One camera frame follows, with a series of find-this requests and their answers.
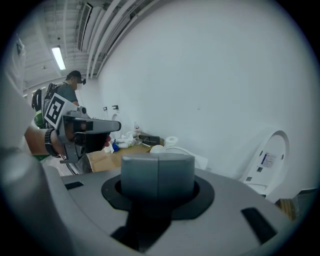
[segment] backpack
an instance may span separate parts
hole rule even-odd
[[[40,129],[52,128],[51,124],[45,120],[45,114],[53,95],[57,92],[59,86],[65,82],[55,84],[51,82],[42,99],[42,89],[35,91],[32,97],[31,107],[35,110],[34,123]]]

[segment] ceiling pipe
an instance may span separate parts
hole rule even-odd
[[[67,39],[66,39],[66,19],[67,19],[67,11],[68,11],[68,0],[64,0],[64,8],[63,8],[63,42],[64,42],[64,50],[65,57],[68,57],[67,52]]]
[[[73,36],[73,61],[75,61],[75,49],[76,49],[76,28],[77,28],[77,23],[78,23],[78,17],[79,17],[79,13],[80,13],[80,10],[77,10],[77,14],[76,14],[76,18],[75,18],[75,24],[74,24],[74,36]]]
[[[125,24],[124,27],[126,27],[129,22],[130,22],[130,15],[136,10],[136,8],[139,7],[140,4],[142,4],[144,1],[146,0],[136,0],[135,4],[133,4],[130,9],[127,10],[126,14],[122,16],[121,20],[117,23],[117,25],[114,27],[113,31],[111,32],[111,34],[109,35],[106,43],[104,44],[104,47],[103,49],[101,50],[101,53],[107,53],[107,49],[110,47],[110,43],[111,42],[111,39],[113,38],[113,36],[115,35],[115,33],[118,33],[118,28],[123,24],[123,22],[126,20],[126,19],[129,19],[129,21]],[[100,59],[103,60],[104,59],[104,56],[103,54],[100,56]]]
[[[109,5],[108,9],[106,10],[98,29],[96,30],[96,33],[94,35],[94,39],[92,41],[92,45],[90,48],[90,53],[89,53],[89,58],[88,58],[88,63],[86,66],[86,78],[89,79],[89,72],[90,72],[90,65],[91,65],[91,60],[93,58],[93,55],[96,54],[97,47],[98,47],[98,41],[101,38],[102,31],[106,29],[106,27],[109,25],[111,21],[111,16],[117,5],[120,3],[121,0],[113,0],[112,3]]]
[[[120,39],[125,35],[126,31],[130,28],[130,26],[143,14],[145,13],[148,9],[150,9],[152,6],[154,6],[157,2],[159,2],[160,0],[154,0],[152,2],[150,2],[146,7],[144,7],[141,11],[139,11],[139,13],[137,15],[135,15],[129,22],[129,24],[125,27],[125,29],[120,33],[120,35],[118,36],[118,38],[115,40],[114,44],[110,47],[110,49],[108,50],[105,58],[102,61],[102,64],[99,68],[99,71],[96,74],[96,77],[99,76],[99,73],[101,71],[101,69],[103,68],[103,66],[105,65],[105,62],[107,61],[107,59],[109,58],[109,55],[113,52],[113,49],[117,46],[118,42],[120,41]]]
[[[58,42],[58,33],[57,33],[57,19],[56,19],[56,14],[57,14],[57,0],[54,1],[54,15],[53,15],[53,23],[54,23],[54,31],[55,31],[55,39]]]
[[[109,36],[111,34],[111,32],[114,30],[115,26],[118,24],[119,20],[121,19],[122,15],[130,8],[130,6],[132,6],[134,3],[136,2],[136,0],[128,0],[122,7],[121,9],[116,13],[116,15],[114,16],[114,18],[112,19],[112,21],[110,22],[110,25],[107,27],[100,43],[98,46],[98,49],[96,51],[96,54],[94,56],[94,61],[93,61],[93,65],[91,68],[91,74],[90,74],[90,78],[93,78],[94,76],[94,70],[97,64],[97,60],[99,57],[99,53],[101,52],[101,50],[103,49],[103,47],[105,46],[107,40],[109,39]]]
[[[89,54],[90,53],[90,49],[91,49],[91,45],[92,45],[92,41],[94,40],[94,35],[96,34],[97,32],[97,29],[99,27],[99,24],[102,20],[102,18],[104,17],[104,14],[106,13],[106,10],[102,9],[98,15],[98,18],[96,19],[96,22],[94,24],[94,27],[93,27],[93,30],[92,30],[92,34],[91,34],[91,37],[90,37],[90,40],[89,40],[89,45],[88,45],[88,49],[87,49],[87,53]]]

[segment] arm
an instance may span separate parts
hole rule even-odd
[[[29,126],[24,136],[29,149],[33,155],[47,155],[48,152],[45,147],[45,134],[46,129],[37,129],[33,126]],[[56,152],[60,155],[64,155],[64,147],[59,141],[57,133],[53,131],[51,133],[51,143]]]

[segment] black slot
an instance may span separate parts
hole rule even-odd
[[[94,129],[94,122],[86,122],[85,123],[85,130],[86,131],[93,131]]]
[[[252,231],[258,238],[261,245],[277,234],[273,227],[256,208],[246,208],[241,210],[241,213],[252,228]]]
[[[64,185],[65,185],[65,188],[66,188],[67,190],[72,190],[72,189],[81,187],[81,186],[83,186],[84,184],[81,183],[80,181],[76,181],[76,182],[72,182],[72,183],[68,183],[68,184],[64,184]]]

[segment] t-shirt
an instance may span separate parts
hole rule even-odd
[[[64,97],[70,102],[78,101],[76,92],[67,83],[63,83],[62,85],[60,85],[56,90],[56,94]]]

